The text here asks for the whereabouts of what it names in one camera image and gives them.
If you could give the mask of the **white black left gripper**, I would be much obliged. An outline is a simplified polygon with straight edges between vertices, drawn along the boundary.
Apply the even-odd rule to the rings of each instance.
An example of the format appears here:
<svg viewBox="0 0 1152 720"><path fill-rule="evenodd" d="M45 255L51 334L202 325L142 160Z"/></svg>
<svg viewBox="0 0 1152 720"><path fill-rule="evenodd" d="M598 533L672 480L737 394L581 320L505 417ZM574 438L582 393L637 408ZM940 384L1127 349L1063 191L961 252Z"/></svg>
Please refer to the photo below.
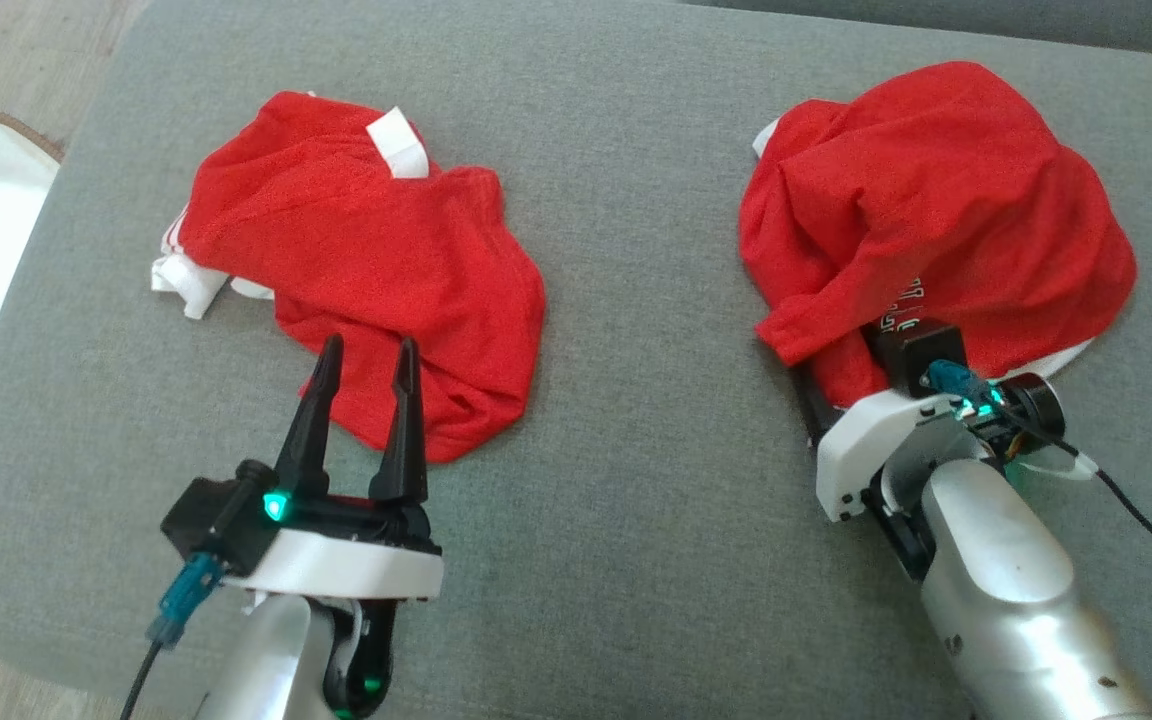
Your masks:
<svg viewBox="0 0 1152 720"><path fill-rule="evenodd" d="M399 346L396 397L381 464L369 498L326 497L324 468L344 341L326 338L276 460L278 488L262 498L262 520L276 528L259 564L230 574L229 588L338 600L431 600L442 592L442 547L433 541L429 501L420 351Z"/></svg>

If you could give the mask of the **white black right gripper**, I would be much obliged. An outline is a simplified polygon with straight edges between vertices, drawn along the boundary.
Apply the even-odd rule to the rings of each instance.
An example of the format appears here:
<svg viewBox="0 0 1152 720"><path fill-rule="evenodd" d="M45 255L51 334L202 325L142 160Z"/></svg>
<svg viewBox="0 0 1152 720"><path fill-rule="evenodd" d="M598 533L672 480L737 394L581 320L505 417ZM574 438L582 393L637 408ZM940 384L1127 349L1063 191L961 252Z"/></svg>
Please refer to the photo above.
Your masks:
<svg viewBox="0 0 1152 720"><path fill-rule="evenodd" d="M842 410L808 365L797 367L797 402L814 448L814 497L831 521L863 511L911 511L938 467L977 460L1009 473L1025 456L1064 439L1064 406L1043 376L1023 373L973 396L897 389Z"/></svg>

